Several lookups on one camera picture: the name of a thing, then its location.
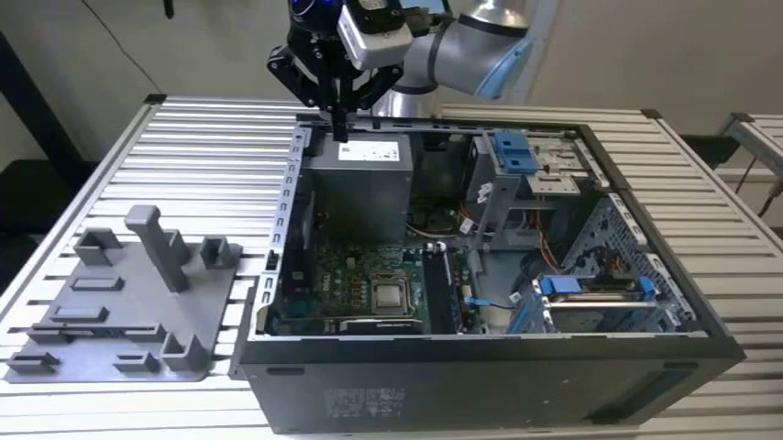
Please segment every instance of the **orange wire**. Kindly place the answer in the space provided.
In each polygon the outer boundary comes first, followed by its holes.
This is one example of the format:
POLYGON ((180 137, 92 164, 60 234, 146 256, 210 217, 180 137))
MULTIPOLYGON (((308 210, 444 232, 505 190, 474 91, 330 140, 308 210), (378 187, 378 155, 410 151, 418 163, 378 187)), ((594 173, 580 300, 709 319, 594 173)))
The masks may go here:
POLYGON ((560 269, 557 268, 556 259, 552 255, 552 250, 549 249, 549 245, 546 244, 546 238, 542 235, 542 226, 540 222, 540 211, 536 211, 536 229, 538 230, 538 247, 540 247, 540 256, 552 269, 554 274, 560 274, 560 269))

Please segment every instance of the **sticker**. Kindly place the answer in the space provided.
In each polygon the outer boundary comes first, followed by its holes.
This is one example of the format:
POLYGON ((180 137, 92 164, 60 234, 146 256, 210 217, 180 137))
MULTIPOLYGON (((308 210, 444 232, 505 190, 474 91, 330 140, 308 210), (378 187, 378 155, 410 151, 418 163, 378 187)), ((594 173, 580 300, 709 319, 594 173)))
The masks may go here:
POLYGON ((322 391, 326 416, 396 418, 402 415, 404 388, 332 388, 322 391))
POLYGON ((348 143, 340 144, 337 159, 368 162, 398 162, 400 147, 396 142, 350 140, 348 143))
POLYGON ((469 230, 473 228, 473 221, 466 218, 465 220, 462 220, 462 223, 460 224, 460 232, 462 234, 469 234, 469 230))

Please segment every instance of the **slotted aluminum surface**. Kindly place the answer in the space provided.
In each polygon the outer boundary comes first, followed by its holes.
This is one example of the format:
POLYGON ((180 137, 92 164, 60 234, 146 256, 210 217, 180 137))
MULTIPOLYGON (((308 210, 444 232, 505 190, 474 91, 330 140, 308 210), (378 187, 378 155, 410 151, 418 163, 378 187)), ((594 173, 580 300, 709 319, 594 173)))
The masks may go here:
POLYGON ((733 115, 722 133, 783 177, 783 115, 733 115))
MULTIPOLYGON (((109 226, 130 239, 121 218, 132 204, 157 204, 164 227, 180 228, 188 241, 198 241, 204 234, 228 235, 244 246, 240 275, 260 272, 278 186, 274 176, 282 173, 293 115, 301 111, 289 103, 188 98, 169 98, 162 105, 141 109, 0 299, 0 310, 9 307, 0 322, 0 361, 22 345, 20 331, 41 317, 45 301, 76 264, 74 235, 85 226, 109 226)), ((748 359, 637 429, 372 437, 781 438, 783 246, 668 126, 637 111, 450 105, 444 113, 449 118, 592 127, 748 359)), ((249 287, 245 280, 234 283, 212 374, 204 381, 54 385, 0 381, 0 433, 58 440, 161 435, 272 438, 246 383, 226 376, 249 287)))

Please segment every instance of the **black computer side panel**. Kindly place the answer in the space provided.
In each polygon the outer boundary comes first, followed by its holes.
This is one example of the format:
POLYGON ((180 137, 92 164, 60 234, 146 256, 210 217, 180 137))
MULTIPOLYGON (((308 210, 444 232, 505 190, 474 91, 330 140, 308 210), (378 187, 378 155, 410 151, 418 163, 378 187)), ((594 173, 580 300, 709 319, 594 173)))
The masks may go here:
MULTIPOLYGON (((364 119, 373 127, 384 121, 364 119)), ((394 124, 421 121, 394 119, 394 124)), ((586 126, 448 120, 432 124, 578 132, 700 317, 702 335, 257 334, 245 340, 252 329, 244 326, 234 365, 273 431, 545 429, 642 423, 741 361, 744 353, 605 149, 586 126)))

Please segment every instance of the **power cable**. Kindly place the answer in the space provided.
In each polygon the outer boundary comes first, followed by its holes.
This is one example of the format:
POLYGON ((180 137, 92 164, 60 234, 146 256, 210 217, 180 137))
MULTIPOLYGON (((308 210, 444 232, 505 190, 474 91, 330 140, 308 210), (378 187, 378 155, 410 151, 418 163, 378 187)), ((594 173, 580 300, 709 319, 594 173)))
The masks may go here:
POLYGON ((117 48, 120 49, 120 51, 122 52, 122 54, 125 55, 125 57, 128 58, 128 60, 133 63, 133 65, 136 66, 136 68, 138 69, 138 72, 141 72, 141 74, 146 77, 146 79, 149 80, 149 83, 152 84, 152 86, 154 87, 154 89, 157 90, 157 92, 161 94, 162 90, 160 89, 160 87, 157 86, 157 83, 154 82, 154 80, 152 79, 152 76, 149 76, 149 73, 146 73, 146 71, 141 68, 141 66, 138 65, 138 63, 136 62, 136 60, 133 60, 133 57, 130 56, 129 53, 126 53, 125 48, 122 47, 122 43, 120 43, 120 40, 117 39, 117 37, 113 35, 113 32, 110 32, 109 26, 106 25, 106 23, 102 21, 102 18, 100 18, 100 15, 97 14, 97 12, 94 11, 93 7, 89 6, 89 3, 86 3, 86 0, 81 0, 81 3, 84 4, 84 6, 86 7, 86 9, 89 9, 89 12, 93 14, 93 16, 97 19, 97 22, 100 23, 100 26, 102 26, 104 29, 106 29, 106 32, 109 33, 110 39, 113 39, 114 44, 117 45, 117 48))

